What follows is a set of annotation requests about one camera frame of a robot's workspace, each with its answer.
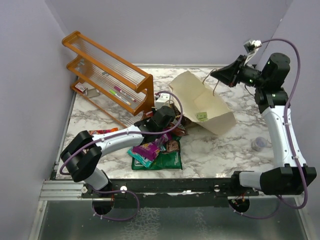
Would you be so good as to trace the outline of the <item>purple snack bag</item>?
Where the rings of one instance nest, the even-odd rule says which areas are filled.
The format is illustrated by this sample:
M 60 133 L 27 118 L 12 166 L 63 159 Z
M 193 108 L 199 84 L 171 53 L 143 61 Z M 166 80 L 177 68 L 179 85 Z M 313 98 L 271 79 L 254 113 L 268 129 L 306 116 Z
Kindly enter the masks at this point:
M 139 146 L 134 146 L 132 152 L 139 154 L 140 156 L 154 161 L 160 152 L 167 153 L 167 143 L 173 139 L 170 133 L 163 134 L 160 138 L 157 138 L 153 142 L 144 143 Z

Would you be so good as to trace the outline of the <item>brown sea salt bag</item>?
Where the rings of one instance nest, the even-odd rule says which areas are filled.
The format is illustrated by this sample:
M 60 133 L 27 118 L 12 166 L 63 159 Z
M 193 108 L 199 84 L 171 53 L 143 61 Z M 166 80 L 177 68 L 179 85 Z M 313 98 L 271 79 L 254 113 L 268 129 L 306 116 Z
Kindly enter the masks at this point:
M 173 110 L 175 112 L 175 119 L 178 121 L 180 118 L 181 112 L 178 110 L 178 108 L 175 106 L 174 103 L 170 103 L 169 105 L 171 108 L 173 108 Z M 184 115 L 182 116 L 181 124 L 186 129 L 191 129 L 191 128 L 195 128 L 198 126 L 195 122 L 192 122 L 189 118 L 187 118 Z

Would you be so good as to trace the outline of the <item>teal snack bag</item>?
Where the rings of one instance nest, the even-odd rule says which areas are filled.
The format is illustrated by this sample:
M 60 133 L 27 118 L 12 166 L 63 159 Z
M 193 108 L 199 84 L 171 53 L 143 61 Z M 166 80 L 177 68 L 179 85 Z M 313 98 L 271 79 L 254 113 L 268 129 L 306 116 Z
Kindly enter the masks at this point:
M 127 151 L 128 155 L 132 157 L 131 169 L 132 170 L 146 170 L 151 167 L 153 162 L 146 157 L 141 156 L 138 153 L 133 152 L 133 149 L 130 148 Z

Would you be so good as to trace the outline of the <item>beige paper bag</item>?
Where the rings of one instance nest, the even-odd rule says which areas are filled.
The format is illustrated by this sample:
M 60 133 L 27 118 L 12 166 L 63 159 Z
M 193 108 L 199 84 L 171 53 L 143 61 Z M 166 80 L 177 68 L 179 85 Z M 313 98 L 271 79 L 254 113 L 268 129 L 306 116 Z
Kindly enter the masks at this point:
M 180 100 L 183 115 L 215 135 L 221 136 L 236 124 L 236 118 L 218 93 L 190 71 L 175 77 L 170 83 L 171 92 Z M 207 112 L 208 120 L 198 121 L 196 113 Z

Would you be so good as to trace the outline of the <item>green chips bag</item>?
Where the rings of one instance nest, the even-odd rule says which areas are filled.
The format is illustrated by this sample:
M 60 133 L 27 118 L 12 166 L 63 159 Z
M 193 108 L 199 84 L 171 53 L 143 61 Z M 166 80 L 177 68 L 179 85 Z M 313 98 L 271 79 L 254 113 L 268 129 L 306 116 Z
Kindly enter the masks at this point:
M 148 169 L 144 170 L 134 170 L 134 171 L 156 171 L 156 170 L 182 170 L 182 160 L 181 160 L 181 137 L 174 136 L 170 140 L 166 147 L 167 153 L 160 152 L 157 158 L 152 161 L 152 165 Z

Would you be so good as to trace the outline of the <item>light green small packet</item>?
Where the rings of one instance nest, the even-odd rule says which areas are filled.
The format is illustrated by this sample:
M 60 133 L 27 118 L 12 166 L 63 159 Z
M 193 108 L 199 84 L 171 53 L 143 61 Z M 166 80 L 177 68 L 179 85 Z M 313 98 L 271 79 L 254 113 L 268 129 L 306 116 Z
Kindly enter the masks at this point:
M 207 112 L 198 112 L 195 116 L 199 122 L 205 122 L 208 120 Z

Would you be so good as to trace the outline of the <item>orange red snack bag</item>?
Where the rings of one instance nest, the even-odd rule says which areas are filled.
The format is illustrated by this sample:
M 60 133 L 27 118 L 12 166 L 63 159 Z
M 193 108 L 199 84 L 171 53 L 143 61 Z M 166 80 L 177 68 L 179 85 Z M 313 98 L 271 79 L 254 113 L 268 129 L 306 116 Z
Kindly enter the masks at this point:
M 113 133 L 118 131 L 119 129 L 117 127 L 110 128 L 110 129 L 99 129 L 99 130 L 89 130 L 90 135 L 103 135 L 108 133 Z

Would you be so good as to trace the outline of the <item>red chips bag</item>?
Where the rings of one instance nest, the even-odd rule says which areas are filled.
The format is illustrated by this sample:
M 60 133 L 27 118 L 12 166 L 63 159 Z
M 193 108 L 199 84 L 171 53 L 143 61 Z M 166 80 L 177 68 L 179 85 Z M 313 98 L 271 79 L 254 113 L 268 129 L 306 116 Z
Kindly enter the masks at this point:
M 154 113 L 153 113 L 152 111 L 147 112 L 147 113 L 144 113 L 144 114 L 142 115 L 141 120 L 145 120 L 145 119 L 147 119 L 147 118 L 150 118 L 150 117 L 152 117 L 153 115 L 154 115 Z M 168 129 L 172 129 L 172 128 L 178 123 L 178 120 L 179 120 L 179 119 L 180 119 L 180 114 L 178 114 L 178 115 L 175 116 L 174 120 L 169 123 L 168 127 L 166 127 L 166 128 L 164 129 L 164 131 L 165 131 L 165 130 L 168 130 Z M 172 135 L 176 135 L 176 136 L 178 136 L 178 137 L 183 137 L 183 136 L 187 135 L 188 133 L 187 133 L 187 130 L 185 129 L 185 127 L 180 123 L 175 129 L 173 129 L 173 130 L 171 131 L 171 134 L 172 134 Z

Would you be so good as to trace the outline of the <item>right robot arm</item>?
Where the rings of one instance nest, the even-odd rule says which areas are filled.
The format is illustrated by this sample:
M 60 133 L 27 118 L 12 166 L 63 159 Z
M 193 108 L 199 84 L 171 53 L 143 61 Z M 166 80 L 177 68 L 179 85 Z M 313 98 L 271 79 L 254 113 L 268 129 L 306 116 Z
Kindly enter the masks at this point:
M 236 196 L 248 188 L 266 195 L 300 195 L 304 186 L 316 178 L 317 171 L 303 158 L 292 126 L 291 110 L 285 108 L 289 97 L 282 85 L 290 71 L 290 58 L 273 53 L 261 71 L 246 65 L 245 60 L 240 55 L 235 62 L 210 75 L 228 87 L 243 83 L 255 88 L 254 99 L 271 139 L 274 168 L 265 172 L 234 172 L 235 180 L 230 182 L 229 189 Z

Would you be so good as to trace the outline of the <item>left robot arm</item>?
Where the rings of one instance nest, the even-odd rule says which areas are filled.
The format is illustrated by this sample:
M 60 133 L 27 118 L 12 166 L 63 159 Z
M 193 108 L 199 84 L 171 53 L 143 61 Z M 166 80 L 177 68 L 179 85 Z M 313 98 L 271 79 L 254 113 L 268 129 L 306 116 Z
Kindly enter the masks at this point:
M 106 197 L 111 190 L 107 174 L 98 169 L 101 157 L 121 149 L 136 147 L 154 142 L 175 118 L 175 111 L 169 106 L 162 106 L 153 116 L 138 121 L 122 130 L 91 135 L 81 131 L 60 154 L 63 164 L 60 174 L 70 175 L 75 183 L 85 182 L 93 188 L 97 196 Z

